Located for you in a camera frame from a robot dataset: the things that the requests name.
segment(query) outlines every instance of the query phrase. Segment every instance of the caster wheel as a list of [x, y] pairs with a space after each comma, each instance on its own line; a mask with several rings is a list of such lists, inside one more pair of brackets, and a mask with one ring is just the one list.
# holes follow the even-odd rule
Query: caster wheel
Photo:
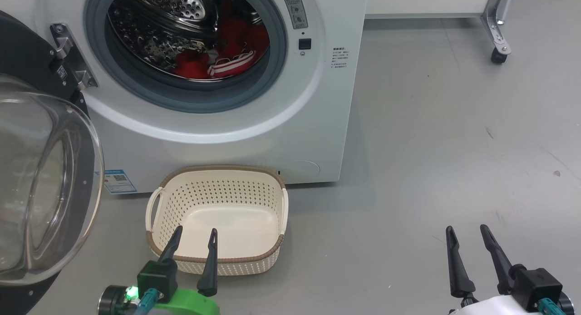
[[490, 60], [494, 64], [503, 64], [507, 60], [508, 55], [501, 54], [496, 48], [492, 51]]

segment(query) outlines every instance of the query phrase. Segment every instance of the front-loading washing machine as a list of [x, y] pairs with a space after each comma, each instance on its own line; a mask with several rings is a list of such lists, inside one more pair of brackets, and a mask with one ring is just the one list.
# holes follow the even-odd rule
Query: front-loading washing machine
[[215, 1], [0, 0], [54, 46], [48, 71], [82, 90], [111, 193], [151, 192], [197, 164], [265, 167], [286, 183], [339, 179], [367, 0], [230, 0], [266, 30], [266, 50], [237, 75], [178, 74], [184, 50], [222, 44]]

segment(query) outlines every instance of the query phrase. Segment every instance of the door hinge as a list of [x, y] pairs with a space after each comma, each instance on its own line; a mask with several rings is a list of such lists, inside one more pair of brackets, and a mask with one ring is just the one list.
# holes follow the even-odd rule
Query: door hinge
[[64, 60], [72, 69], [79, 90], [87, 87], [98, 87], [99, 85], [67, 25], [62, 23], [52, 24], [50, 25], [50, 33], [56, 43], [56, 57]]

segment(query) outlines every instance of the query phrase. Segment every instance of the teal connector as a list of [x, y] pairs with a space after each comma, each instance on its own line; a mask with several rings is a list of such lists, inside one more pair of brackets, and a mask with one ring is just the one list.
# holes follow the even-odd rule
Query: teal connector
[[565, 313], [551, 299], [543, 298], [539, 301], [539, 312], [544, 315], [565, 315]]
[[158, 303], [159, 300], [159, 293], [154, 288], [149, 288], [143, 294], [143, 298], [139, 302], [137, 309], [133, 315], [147, 315], [149, 311], [155, 307], [155, 304]]

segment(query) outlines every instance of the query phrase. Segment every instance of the beige plastic basket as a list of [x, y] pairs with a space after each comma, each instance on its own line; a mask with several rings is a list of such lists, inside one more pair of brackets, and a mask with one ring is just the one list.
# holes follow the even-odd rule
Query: beige plastic basket
[[[152, 223], [152, 210], [159, 197]], [[170, 174], [149, 198], [145, 227], [160, 255], [177, 226], [178, 269], [201, 274], [212, 228], [218, 230], [218, 275], [242, 276], [269, 270], [285, 236], [288, 194], [267, 170], [243, 166], [187, 167]]]

